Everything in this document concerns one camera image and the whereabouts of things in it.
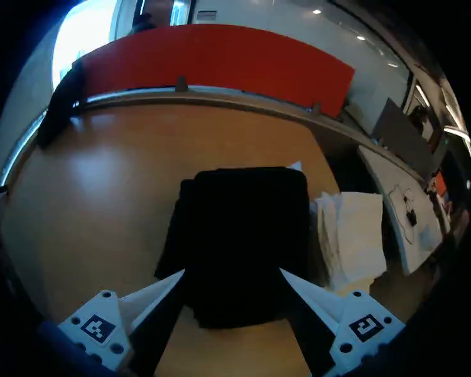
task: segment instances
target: red divider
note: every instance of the red divider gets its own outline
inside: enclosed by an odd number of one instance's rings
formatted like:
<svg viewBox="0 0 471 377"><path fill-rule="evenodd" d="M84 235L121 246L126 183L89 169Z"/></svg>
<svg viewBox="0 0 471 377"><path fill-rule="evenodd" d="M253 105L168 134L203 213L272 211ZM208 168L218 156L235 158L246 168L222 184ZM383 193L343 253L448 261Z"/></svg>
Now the red divider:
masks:
<svg viewBox="0 0 471 377"><path fill-rule="evenodd" d="M229 25L144 31L82 57L87 97L140 87L207 85L274 97L301 106L321 103L337 116L354 69L306 43Z"/></svg>

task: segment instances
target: wooden table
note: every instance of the wooden table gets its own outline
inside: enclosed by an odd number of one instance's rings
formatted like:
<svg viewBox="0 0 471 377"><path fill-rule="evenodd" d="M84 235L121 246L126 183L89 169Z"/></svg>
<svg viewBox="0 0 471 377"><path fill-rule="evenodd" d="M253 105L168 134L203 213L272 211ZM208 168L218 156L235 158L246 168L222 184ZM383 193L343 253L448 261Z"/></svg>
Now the wooden table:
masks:
<svg viewBox="0 0 471 377"><path fill-rule="evenodd" d="M310 131L291 121L148 105L72 123L31 154L0 213L19 277L57 322L103 288L124 296L154 282L180 182L200 170L301 160L311 198L339 192ZM206 331L184 308L156 375L307 376L308 368L287 321Z"/></svg>

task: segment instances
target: cable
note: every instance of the cable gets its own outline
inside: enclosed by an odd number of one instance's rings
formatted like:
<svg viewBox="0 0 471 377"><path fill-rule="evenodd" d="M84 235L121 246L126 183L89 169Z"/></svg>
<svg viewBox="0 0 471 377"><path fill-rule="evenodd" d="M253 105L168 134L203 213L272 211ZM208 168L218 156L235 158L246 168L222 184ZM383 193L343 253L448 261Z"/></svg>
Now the cable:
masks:
<svg viewBox="0 0 471 377"><path fill-rule="evenodd" d="M396 206L394 205L394 202L393 202L393 198L391 198L391 194L393 192L396 191L396 189L399 188L399 191L401 192L401 195L403 196L403 202L405 203L405 209L407 212L409 212L409 210L413 209L410 204L408 203L408 198L407 196L405 196L405 192L409 191L411 192L411 189L410 188L407 188L405 191L402 190L401 186L399 185L395 185L391 191L389 191L389 193L387 194L387 197L389 198L389 200L391 201L391 204L392 206L394 207L394 213L396 215L396 220L398 220L398 223L399 225L403 228L403 234L404 234L404 237L406 239L406 241L410 244L410 245L413 245L414 241L415 241L415 230L413 229L412 227L412 240L410 241L406 235L406 228L404 227L404 225L401 223L401 221L399 220L399 216L398 216L398 212L396 212Z"/></svg>

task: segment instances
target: window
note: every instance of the window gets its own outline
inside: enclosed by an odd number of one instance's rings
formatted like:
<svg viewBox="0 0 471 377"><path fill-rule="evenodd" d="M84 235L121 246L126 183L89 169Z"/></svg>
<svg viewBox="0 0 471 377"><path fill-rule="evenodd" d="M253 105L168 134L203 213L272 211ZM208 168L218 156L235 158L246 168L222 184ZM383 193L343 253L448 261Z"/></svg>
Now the window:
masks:
<svg viewBox="0 0 471 377"><path fill-rule="evenodd" d="M52 89L72 63L112 39L110 29L117 0L88 0L72 8L58 32L52 58Z"/></svg>
<svg viewBox="0 0 471 377"><path fill-rule="evenodd" d="M190 0L175 1L171 11L171 26L186 25L188 21L188 11L190 10Z"/></svg>

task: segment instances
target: black cloth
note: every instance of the black cloth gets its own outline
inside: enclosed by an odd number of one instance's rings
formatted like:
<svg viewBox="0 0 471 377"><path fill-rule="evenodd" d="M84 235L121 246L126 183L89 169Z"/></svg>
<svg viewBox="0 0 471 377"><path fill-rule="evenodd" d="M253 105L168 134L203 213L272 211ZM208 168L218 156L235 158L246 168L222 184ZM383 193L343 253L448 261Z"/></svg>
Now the black cloth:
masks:
<svg viewBox="0 0 471 377"><path fill-rule="evenodd" d="M279 267L305 277L309 199L304 174L220 169L181 183L155 276L183 268L186 304L201 327L279 317Z"/></svg>

